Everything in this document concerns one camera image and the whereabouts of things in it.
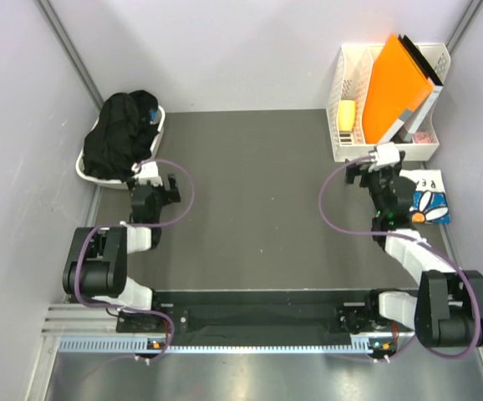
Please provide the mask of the black daisy print t-shirt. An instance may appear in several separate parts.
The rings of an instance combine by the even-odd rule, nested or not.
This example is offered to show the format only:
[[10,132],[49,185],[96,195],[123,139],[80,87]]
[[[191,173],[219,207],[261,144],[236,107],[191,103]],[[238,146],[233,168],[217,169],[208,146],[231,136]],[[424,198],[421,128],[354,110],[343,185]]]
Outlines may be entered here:
[[133,166],[152,156],[158,111],[158,99],[145,90],[111,95],[85,136],[84,173],[101,180],[129,180]]

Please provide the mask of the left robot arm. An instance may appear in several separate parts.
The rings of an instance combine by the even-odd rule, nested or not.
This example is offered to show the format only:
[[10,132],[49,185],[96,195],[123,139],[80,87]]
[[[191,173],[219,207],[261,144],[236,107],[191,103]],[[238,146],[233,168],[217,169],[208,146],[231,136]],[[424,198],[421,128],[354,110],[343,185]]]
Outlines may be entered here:
[[154,250],[162,229],[161,211],[165,206],[181,202],[173,174],[162,181],[135,181],[130,184],[130,225],[102,227],[92,237],[90,227],[75,230],[63,272],[63,289],[74,295],[74,282],[79,279],[82,297],[95,303],[108,302],[119,308],[136,309],[135,321],[146,331],[154,331],[163,323],[163,311],[153,304],[154,291],[128,277],[128,255]]

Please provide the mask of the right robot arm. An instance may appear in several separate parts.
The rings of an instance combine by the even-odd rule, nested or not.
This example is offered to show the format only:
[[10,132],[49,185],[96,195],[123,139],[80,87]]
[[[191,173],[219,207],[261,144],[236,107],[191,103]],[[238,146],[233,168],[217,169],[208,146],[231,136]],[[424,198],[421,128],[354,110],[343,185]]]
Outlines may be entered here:
[[416,295],[399,290],[373,290],[364,321],[376,331],[392,322],[413,330],[427,348],[483,347],[483,276],[478,271],[458,273],[428,250],[416,225],[448,216],[438,192],[421,192],[408,171],[399,165],[370,170],[366,165],[346,169],[345,181],[360,180],[374,203],[374,241],[419,285]]

